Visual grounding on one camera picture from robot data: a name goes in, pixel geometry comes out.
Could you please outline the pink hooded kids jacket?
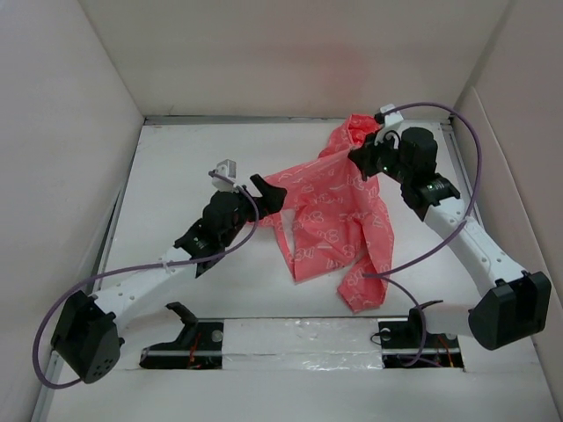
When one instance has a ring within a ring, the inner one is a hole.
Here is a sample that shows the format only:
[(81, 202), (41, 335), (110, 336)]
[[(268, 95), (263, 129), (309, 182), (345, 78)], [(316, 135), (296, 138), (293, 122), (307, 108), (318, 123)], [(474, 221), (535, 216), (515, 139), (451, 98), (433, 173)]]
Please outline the pink hooded kids jacket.
[(347, 157), (379, 128), (374, 118), (352, 114), (317, 159), (266, 177), (287, 195), (282, 210), (260, 224), (274, 228), (294, 282), (346, 268), (337, 293), (353, 312), (384, 303), (387, 284), (371, 276), (392, 267), (395, 236), (379, 182), (363, 180)]

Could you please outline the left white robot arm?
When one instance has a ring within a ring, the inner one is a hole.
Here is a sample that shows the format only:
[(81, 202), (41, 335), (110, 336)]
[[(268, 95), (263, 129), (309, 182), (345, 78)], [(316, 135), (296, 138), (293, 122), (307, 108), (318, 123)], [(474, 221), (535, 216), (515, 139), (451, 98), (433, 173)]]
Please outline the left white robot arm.
[(48, 311), (49, 315), (61, 312), (51, 347), (79, 382), (97, 382), (113, 369), (126, 344), (126, 326), (173, 290), (178, 273), (191, 268), (198, 278), (240, 249), (245, 242), (235, 239), (241, 229), (246, 224), (258, 226), (265, 217), (281, 211), (288, 194), (285, 188), (269, 184), (258, 174), (250, 178), (260, 193), (257, 197), (218, 171), (209, 175), (223, 182), (225, 190), (211, 196), (201, 217), (157, 262), (107, 272), (106, 277), (127, 277), (88, 295), (84, 286), (99, 279), (98, 275), (91, 276), (65, 292)]

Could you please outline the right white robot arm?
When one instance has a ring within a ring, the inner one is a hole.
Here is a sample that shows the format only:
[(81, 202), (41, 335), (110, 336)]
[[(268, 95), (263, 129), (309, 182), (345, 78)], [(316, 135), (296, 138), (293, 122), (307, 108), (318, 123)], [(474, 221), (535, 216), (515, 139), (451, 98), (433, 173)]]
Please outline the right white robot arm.
[(437, 172), (433, 134), (410, 127), (397, 140), (391, 132), (367, 135), (349, 159), (363, 179), (384, 174), (398, 182), (406, 205), (431, 228), (470, 274), (480, 299), (473, 305), (435, 301), (409, 312), (406, 335), (427, 346), (438, 334), (474, 338), (496, 350), (544, 330), (552, 283), (514, 261), (471, 216), (456, 187)]

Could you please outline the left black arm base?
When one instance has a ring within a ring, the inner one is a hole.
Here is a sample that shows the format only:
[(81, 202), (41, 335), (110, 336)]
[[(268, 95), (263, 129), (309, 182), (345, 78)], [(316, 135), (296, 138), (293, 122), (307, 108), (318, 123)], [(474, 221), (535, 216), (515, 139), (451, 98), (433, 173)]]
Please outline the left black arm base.
[(183, 327), (173, 341), (143, 348), (139, 366), (153, 370), (222, 369), (224, 321), (200, 320), (180, 302), (168, 303), (166, 308), (179, 317)]

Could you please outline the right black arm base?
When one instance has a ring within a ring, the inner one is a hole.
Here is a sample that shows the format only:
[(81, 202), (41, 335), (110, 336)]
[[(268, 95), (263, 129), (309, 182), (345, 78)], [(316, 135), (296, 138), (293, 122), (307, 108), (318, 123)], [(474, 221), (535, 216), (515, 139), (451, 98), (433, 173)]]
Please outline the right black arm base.
[(381, 348), (385, 369), (464, 368), (457, 337), (444, 333), (427, 333), (420, 357), (415, 359), (422, 341), (416, 308), (410, 309), (407, 316), (380, 318), (370, 341)]

